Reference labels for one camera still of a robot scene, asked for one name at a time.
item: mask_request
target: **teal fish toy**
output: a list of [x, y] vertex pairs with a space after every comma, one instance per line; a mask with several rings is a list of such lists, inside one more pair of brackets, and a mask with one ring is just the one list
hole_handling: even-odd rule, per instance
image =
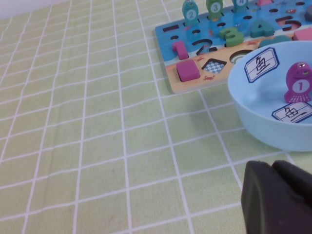
[[217, 19], [222, 16], [222, 0], [206, 0], [206, 6], [209, 12], [209, 19]]
[[234, 5], [234, 13], [247, 10], [248, 0], [232, 0], [232, 3]]
[[185, 0], [182, 6], [183, 16], [185, 18], [185, 26], [193, 26], [199, 23], [198, 7], [194, 0]]

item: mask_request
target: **wall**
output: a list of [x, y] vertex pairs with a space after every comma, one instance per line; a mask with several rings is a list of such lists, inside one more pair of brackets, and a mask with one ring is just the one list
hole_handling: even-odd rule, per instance
[[65, 1], [67, 0], [0, 0], [0, 19]]

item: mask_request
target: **magenta fish toy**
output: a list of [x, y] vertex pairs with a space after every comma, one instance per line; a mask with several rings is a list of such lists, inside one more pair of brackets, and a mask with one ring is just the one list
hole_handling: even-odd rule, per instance
[[284, 95], [287, 103], [311, 101], [309, 92], [312, 90], [312, 70], [306, 62], [297, 62], [286, 74], [287, 93]]

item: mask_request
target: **green tablecloth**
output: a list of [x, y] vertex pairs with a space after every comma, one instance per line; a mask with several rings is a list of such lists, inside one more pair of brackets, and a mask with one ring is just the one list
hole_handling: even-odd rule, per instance
[[1, 234], [240, 234], [248, 160], [312, 172], [312, 154], [244, 130], [225, 83], [172, 94], [154, 29], [182, 2], [72, 0], [0, 21]]

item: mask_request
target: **green number 3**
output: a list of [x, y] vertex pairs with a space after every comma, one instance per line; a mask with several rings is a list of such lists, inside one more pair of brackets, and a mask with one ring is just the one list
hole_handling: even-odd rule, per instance
[[239, 45], [244, 41], [244, 34], [235, 27], [222, 29], [219, 36], [225, 38], [227, 47]]

